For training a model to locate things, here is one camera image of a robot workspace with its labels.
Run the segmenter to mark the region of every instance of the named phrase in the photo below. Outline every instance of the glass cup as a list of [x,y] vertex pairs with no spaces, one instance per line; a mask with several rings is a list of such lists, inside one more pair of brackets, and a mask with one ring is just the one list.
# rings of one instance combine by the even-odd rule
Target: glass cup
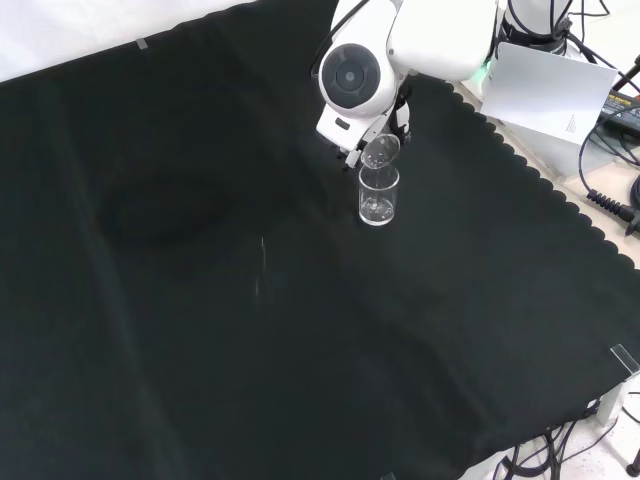
[[381,227],[396,213],[400,174],[395,167],[360,169],[360,218],[367,225]]
[[400,140],[395,135],[382,134],[369,142],[360,160],[368,168],[382,168],[393,162],[400,153]]

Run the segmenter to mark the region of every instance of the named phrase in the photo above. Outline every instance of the white paper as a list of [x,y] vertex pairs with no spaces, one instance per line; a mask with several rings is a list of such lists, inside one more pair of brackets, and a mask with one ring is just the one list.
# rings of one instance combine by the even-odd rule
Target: white paper
[[483,85],[489,117],[581,144],[598,120],[616,71],[501,43]]

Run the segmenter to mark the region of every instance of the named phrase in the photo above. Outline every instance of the black tablecloth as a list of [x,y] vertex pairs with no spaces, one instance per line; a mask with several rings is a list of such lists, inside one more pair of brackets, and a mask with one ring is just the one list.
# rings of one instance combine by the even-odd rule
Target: black tablecloth
[[0,86],[0,477],[450,480],[625,378],[640,278],[442,82],[356,218],[263,0]]

